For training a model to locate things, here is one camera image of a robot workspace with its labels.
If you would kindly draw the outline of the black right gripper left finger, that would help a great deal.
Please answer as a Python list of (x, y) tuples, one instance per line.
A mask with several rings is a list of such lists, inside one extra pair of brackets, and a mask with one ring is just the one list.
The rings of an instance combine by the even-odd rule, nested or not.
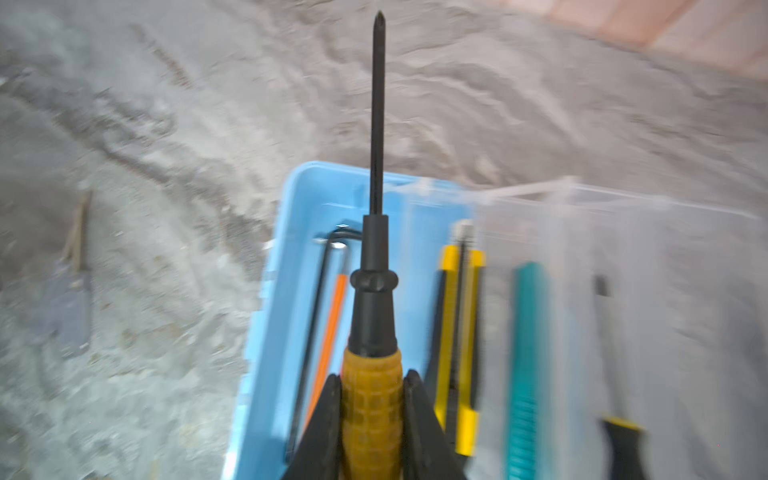
[(313, 415), (282, 480), (337, 480), (341, 472), (341, 378), (327, 377)]

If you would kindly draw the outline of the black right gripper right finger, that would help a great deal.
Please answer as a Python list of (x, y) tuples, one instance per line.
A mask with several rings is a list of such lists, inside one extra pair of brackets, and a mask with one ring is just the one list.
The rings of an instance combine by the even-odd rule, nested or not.
[(402, 478), (465, 480), (416, 370), (403, 379)]

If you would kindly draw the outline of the orange handled screwdriver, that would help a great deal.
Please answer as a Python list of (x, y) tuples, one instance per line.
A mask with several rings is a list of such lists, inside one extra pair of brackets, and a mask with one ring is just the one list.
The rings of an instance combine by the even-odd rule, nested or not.
[[(347, 245), (345, 249), (341, 249), (341, 247), (338, 246), (331, 251), (329, 264), (326, 271), (323, 300), (322, 306), (320, 307), (320, 318), (317, 326), (312, 355), (312, 360), (315, 361), (314, 369), (311, 370), (311, 373), (313, 374), (312, 389), (311, 393), (307, 397), (306, 410), (304, 411), (304, 428), (308, 426), (315, 406), (321, 395), (325, 378), (328, 375), (329, 365), (336, 341), (338, 323), (340, 321), (346, 294), (345, 282), (347, 279), (346, 269), (348, 260), (348, 242), (345, 240), (345, 243)], [(327, 312), (323, 313), (328, 271), (332, 264), (332, 256), (336, 253), (340, 254), (341, 259), (339, 260), (338, 272), (332, 277), (333, 290), (330, 299), (330, 306), (327, 308)]]

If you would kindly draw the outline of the yellow black utility knife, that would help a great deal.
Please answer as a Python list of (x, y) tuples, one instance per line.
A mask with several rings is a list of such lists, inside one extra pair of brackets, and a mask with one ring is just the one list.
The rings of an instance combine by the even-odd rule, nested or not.
[(485, 253), (475, 247), (473, 222), (456, 222), (441, 253), (424, 383), (462, 468), (474, 456), (479, 426), (480, 293), (485, 264)]

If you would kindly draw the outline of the blue clear-lid tool box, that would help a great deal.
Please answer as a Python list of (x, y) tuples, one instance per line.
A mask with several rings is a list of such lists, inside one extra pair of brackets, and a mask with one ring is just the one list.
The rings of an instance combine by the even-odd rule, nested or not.
[[(283, 190), (222, 477), (278, 479), (352, 324), (369, 175), (310, 162)], [(471, 191), (388, 173), (402, 365), (475, 479), (606, 479), (602, 421), (650, 479), (767, 475), (767, 224), (583, 185)]]

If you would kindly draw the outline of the yellow black screwdriver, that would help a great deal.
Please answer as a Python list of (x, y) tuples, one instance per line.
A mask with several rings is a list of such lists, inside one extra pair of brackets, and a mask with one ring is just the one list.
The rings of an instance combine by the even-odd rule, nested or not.
[(640, 448), (644, 429), (629, 415), (625, 365), (615, 339), (617, 322), (612, 312), (612, 296), (605, 275), (593, 276), (593, 292), (597, 336), (609, 397), (608, 413), (601, 419), (610, 448), (608, 478), (645, 480), (647, 474)]

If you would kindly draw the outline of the teal handled tool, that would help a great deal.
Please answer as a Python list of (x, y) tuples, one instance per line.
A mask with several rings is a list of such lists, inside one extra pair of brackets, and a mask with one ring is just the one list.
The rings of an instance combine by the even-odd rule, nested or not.
[(505, 477), (537, 477), (539, 400), (538, 326), (542, 317), (542, 267), (527, 262), (514, 271), (513, 330), (508, 396)]

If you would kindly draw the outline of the black hex key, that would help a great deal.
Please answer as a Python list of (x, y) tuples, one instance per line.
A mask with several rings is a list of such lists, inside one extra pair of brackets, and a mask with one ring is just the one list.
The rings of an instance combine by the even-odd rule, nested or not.
[(317, 274), (317, 280), (315, 281), (315, 290), (313, 294), (313, 302), (311, 315), (308, 326), (307, 339), (305, 343), (305, 349), (302, 357), (302, 365), (299, 377), (299, 384), (297, 387), (297, 394), (294, 404), (293, 413), (291, 416), (291, 427), (288, 435), (288, 440), (285, 447), (284, 459), (286, 463), (290, 463), (295, 455), (296, 447), (298, 445), (299, 435), (301, 433), (301, 420), (306, 410), (305, 396), (306, 390), (309, 385), (309, 376), (312, 366), (313, 347), (315, 343), (317, 326), (320, 318), (320, 307), (322, 306), (323, 291), (327, 267), (329, 264), (329, 258), (331, 251), (340, 246), (341, 249), (347, 247), (345, 240), (360, 240), (361, 232), (355, 228), (352, 228), (346, 224), (339, 224), (334, 230), (325, 236), (320, 236), (315, 239), (320, 243), (324, 250), (320, 267)]

